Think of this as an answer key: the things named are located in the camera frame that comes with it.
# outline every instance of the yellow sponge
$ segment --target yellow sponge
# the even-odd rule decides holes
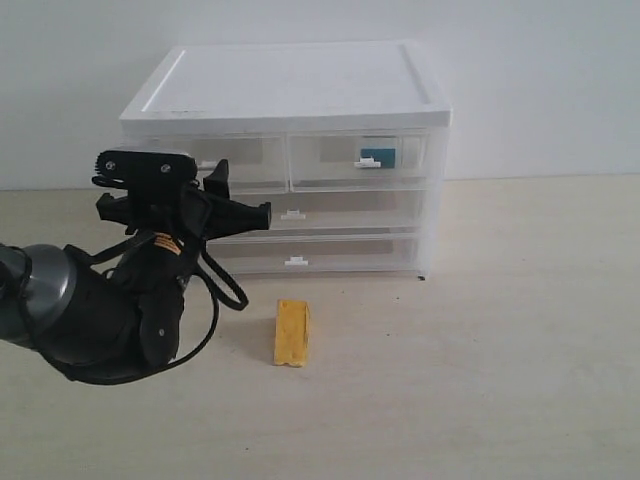
[[[300,300],[279,300],[274,363],[304,367],[309,344],[309,305]]]

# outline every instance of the transparent drawer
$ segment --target transparent drawer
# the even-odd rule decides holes
[[[198,177],[209,175],[217,163],[229,160],[229,186],[233,192],[287,190],[284,140],[274,137],[185,138],[167,137],[135,142],[136,146],[188,153],[196,159]]]
[[[236,243],[290,243],[290,242],[334,242],[346,240],[385,240],[388,238],[416,238],[420,227],[379,228],[312,228],[293,230],[264,230],[242,233],[216,239],[218,244]]]
[[[435,175],[426,131],[291,135],[288,146],[294,191],[422,189]]]
[[[417,227],[421,225],[424,191],[362,191],[234,195],[249,205],[271,202],[271,230],[298,228]]]
[[[416,239],[217,244],[209,253],[230,273],[417,270]]]

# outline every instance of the plastic drawer unit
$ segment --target plastic drawer unit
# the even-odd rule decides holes
[[[429,273],[451,108],[411,41],[174,48],[120,117],[125,146],[230,163],[272,228],[220,239],[232,273]]]

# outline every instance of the beige table surface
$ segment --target beige table surface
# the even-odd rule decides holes
[[[8,244],[97,251],[96,191],[0,194]],[[640,177],[449,182],[432,278],[250,279],[192,363],[117,388],[0,345],[0,479],[638,479]],[[310,364],[273,367],[276,300]],[[194,283],[186,346],[210,306]]]

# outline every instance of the drawer handle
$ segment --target drawer handle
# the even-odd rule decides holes
[[[361,158],[358,162],[353,162],[356,168],[381,168],[382,162],[376,162],[373,157]]]
[[[280,220],[306,220],[307,215],[300,213],[300,210],[287,210],[287,213],[280,215]]]
[[[287,267],[306,267],[309,265],[309,260],[305,260],[304,257],[291,257],[289,260],[284,261]]]

